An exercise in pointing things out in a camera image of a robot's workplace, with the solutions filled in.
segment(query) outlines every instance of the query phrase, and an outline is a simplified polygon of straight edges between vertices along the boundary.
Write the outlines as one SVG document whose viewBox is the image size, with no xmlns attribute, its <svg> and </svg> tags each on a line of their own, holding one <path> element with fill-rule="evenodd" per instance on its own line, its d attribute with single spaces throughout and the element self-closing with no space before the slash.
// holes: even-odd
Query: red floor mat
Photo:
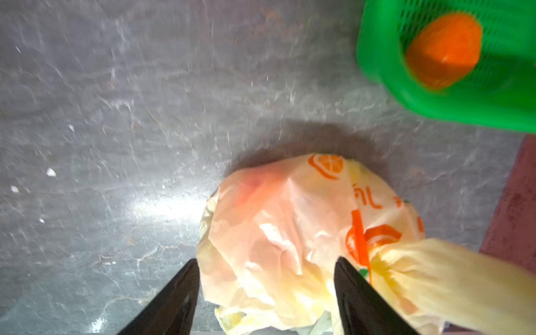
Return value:
<svg viewBox="0 0 536 335">
<path fill-rule="evenodd" d="M 523 140 L 480 252 L 536 273 L 536 136 Z"/>
</svg>

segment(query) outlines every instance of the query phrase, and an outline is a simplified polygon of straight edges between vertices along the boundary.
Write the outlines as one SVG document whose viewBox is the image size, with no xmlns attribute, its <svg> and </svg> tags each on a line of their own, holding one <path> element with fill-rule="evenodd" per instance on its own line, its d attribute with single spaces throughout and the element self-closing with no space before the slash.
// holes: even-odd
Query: white plastic bag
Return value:
<svg viewBox="0 0 536 335">
<path fill-rule="evenodd" d="M 336 155 L 240 170 L 222 182 L 202 222 L 205 299 L 221 306 L 216 316 L 229 335 L 309 326 L 325 310 L 342 333 L 333 285 L 338 257 L 370 270 L 367 246 L 419 240 L 418 222 L 383 180 Z M 443 322 L 433 324 L 438 333 Z"/>
<path fill-rule="evenodd" d="M 240 170 L 208 201 L 197 249 L 205 299 L 228 335 L 273 326 L 343 335 L 333 284 L 347 258 L 422 335 L 444 320 L 489 335 L 536 334 L 536 280 L 424 240 L 421 218 L 355 161 L 311 154 Z M 310 329 L 303 328 L 321 322 Z"/>
</svg>

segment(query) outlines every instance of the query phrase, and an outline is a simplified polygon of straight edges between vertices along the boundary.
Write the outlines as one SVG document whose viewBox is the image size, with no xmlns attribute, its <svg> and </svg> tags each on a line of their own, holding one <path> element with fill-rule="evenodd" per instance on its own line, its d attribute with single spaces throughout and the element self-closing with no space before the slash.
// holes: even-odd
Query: gray marble floor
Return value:
<svg viewBox="0 0 536 335">
<path fill-rule="evenodd" d="M 360 73 L 362 0 L 2 0 L 0 329 L 114 333 L 234 169 L 359 159 L 477 249 L 522 135 L 420 118 Z M 216 331 L 200 299 L 193 331 Z"/>
</svg>

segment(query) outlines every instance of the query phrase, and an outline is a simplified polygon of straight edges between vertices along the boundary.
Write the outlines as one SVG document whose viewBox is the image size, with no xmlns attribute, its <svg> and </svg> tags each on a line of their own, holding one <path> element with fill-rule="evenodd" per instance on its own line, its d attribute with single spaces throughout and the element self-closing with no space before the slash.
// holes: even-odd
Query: orange slice print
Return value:
<svg viewBox="0 0 536 335">
<path fill-rule="evenodd" d="M 369 228 L 364 235 L 367 245 L 371 249 L 398 242 L 402 237 L 402 234 L 398 230 L 389 225 Z"/>
<path fill-rule="evenodd" d="M 327 179 L 337 180 L 338 175 L 344 170 L 344 159 L 337 155 L 317 155 L 309 158 L 309 165 L 314 167 Z"/>
</svg>

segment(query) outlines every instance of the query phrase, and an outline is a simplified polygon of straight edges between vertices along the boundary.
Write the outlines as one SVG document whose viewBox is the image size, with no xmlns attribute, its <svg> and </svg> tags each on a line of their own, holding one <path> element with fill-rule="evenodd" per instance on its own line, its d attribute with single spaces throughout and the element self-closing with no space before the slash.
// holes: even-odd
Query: green mesh basket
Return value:
<svg viewBox="0 0 536 335">
<path fill-rule="evenodd" d="M 404 52 L 439 16 L 465 12 L 483 27 L 474 71 L 439 92 L 410 74 Z M 424 116 L 536 132 L 536 0 L 366 0 L 359 65 L 406 108 Z"/>
</svg>

